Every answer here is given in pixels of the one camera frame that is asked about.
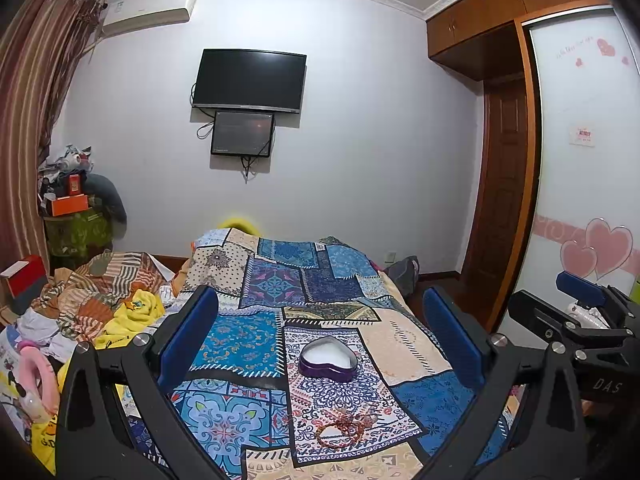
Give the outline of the white sliding door with hearts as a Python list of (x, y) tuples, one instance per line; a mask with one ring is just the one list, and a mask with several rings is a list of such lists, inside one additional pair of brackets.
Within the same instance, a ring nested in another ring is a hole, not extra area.
[(568, 271), (631, 292), (639, 275), (639, 48), (609, 6), (524, 25), (538, 98), (532, 235), (515, 287), (568, 312)]

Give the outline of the green patterned storage box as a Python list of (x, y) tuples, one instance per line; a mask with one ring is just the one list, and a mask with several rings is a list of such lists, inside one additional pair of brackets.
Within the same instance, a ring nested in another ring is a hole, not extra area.
[(44, 218), (49, 252), (58, 258), (88, 259), (113, 248), (113, 228), (102, 211), (87, 209)]

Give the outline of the small black wall monitor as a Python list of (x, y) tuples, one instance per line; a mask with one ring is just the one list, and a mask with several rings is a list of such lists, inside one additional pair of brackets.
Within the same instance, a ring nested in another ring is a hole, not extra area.
[(214, 156), (270, 156), (274, 117), (270, 113), (218, 110), (210, 154)]

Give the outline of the pink plush toy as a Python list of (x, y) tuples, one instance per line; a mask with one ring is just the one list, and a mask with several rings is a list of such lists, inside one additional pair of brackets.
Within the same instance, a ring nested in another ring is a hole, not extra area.
[(58, 380), (49, 360), (37, 347), (21, 348), (18, 382), (25, 389), (26, 404), (34, 414), (55, 415), (58, 412)]

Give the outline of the white wall air conditioner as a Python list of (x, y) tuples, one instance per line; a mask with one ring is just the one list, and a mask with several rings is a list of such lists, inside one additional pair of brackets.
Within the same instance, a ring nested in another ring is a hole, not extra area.
[(190, 21), (196, 0), (118, 0), (107, 5), (105, 37)]

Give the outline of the purple heart-shaped tin box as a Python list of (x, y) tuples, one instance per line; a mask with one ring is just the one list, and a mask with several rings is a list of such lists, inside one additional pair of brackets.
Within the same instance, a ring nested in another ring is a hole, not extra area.
[(334, 382), (350, 382), (356, 377), (357, 367), (355, 352), (331, 336), (306, 344), (298, 358), (300, 374), (311, 378), (329, 378)]

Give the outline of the dark grey cushion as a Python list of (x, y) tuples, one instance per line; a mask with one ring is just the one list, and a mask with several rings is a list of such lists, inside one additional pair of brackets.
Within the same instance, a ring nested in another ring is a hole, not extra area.
[(85, 191), (101, 200), (103, 208), (113, 220), (120, 224), (127, 223), (127, 213), (122, 198), (114, 183), (100, 174), (88, 174), (85, 180)]

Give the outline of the large black wall television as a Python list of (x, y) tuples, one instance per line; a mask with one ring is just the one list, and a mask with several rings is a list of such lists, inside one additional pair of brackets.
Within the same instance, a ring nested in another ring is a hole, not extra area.
[(192, 93), (198, 108), (299, 113), (307, 57), (250, 49), (205, 49)]

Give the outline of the brown wooden room door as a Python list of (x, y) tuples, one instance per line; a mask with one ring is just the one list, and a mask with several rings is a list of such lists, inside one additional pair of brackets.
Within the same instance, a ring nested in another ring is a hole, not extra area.
[(462, 278), (465, 309), (488, 326), (521, 212), (528, 135), (525, 80), (488, 84), (484, 112), (480, 185)]

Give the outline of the dark bag on floor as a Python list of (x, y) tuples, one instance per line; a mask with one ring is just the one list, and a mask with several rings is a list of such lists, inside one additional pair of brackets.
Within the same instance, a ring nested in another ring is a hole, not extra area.
[(384, 272), (398, 288), (401, 296), (411, 296), (416, 291), (420, 278), (420, 263), (416, 256), (392, 263)]

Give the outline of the blue patchwork bed cover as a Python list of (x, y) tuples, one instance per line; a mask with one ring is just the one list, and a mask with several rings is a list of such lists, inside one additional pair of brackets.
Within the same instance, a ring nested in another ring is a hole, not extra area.
[(124, 255), (118, 284), (218, 314), (169, 400), (226, 479), (412, 479), (474, 400), (395, 285), (337, 240), (200, 237), (171, 276)]

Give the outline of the striped orange blanket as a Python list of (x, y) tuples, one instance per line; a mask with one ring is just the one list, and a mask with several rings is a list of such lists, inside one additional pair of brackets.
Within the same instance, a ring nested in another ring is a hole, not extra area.
[(56, 269), (30, 306), (55, 321), (64, 337), (91, 340), (136, 292), (156, 294), (166, 283), (146, 252), (104, 252), (75, 270)]

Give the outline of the red box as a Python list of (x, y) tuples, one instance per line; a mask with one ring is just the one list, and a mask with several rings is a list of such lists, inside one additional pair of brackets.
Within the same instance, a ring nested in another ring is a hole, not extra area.
[(1, 278), (6, 282), (12, 298), (17, 298), (45, 277), (46, 269), (38, 255), (28, 255), (17, 260), (1, 272)]

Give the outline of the orange box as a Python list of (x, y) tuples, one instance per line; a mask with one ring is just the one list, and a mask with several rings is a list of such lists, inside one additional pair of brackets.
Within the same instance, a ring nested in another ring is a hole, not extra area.
[(76, 214), (89, 209), (89, 200), (86, 194), (59, 197), (51, 202), (51, 216), (62, 217), (68, 214)]

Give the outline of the wooden wardrobe with cabinets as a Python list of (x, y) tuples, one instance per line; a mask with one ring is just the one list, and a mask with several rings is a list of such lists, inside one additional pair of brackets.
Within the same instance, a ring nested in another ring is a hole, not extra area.
[[(506, 310), (524, 260), (526, 245), (533, 232), (535, 203), (540, 174), (540, 99), (537, 96), (535, 61), (524, 23), (529, 18), (569, 10), (584, 10), (606, 0), (446, 0), (426, 19), (427, 54), (431, 61), (456, 76), (481, 82), (483, 90), (483, 130), (480, 166), (482, 166), (485, 125), (485, 87), (494, 82), (524, 79), (527, 103), (527, 158), (524, 190), (518, 228), (511, 257), (496, 300), (492, 323), (497, 327)], [(465, 263), (466, 248), (463, 260)], [(458, 305), (465, 309), (465, 286), (462, 272)]]

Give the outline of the yellow round object behind bed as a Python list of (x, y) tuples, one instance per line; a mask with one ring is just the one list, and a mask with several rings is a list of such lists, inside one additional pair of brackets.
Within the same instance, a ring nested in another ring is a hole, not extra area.
[(245, 234), (260, 237), (258, 227), (250, 220), (243, 219), (241, 217), (232, 217), (220, 222), (217, 226), (218, 229), (237, 229)]

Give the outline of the striped brown curtain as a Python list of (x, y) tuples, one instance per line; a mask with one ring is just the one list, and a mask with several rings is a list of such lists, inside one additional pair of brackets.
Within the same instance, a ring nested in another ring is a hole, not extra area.
[(47, 252), (38, 167), (105, 0), (26, 0), (1, 36), (1, 266)]

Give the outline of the yellow cloth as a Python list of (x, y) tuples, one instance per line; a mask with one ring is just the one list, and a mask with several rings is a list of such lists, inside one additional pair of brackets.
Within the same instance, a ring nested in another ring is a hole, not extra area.
[(137, 334), (164, 314), (165, 308), (160, 297), (139, 289), (115, 310), (114, 316), (93, 341), (94, 348), (104, 350), (126, 347)]

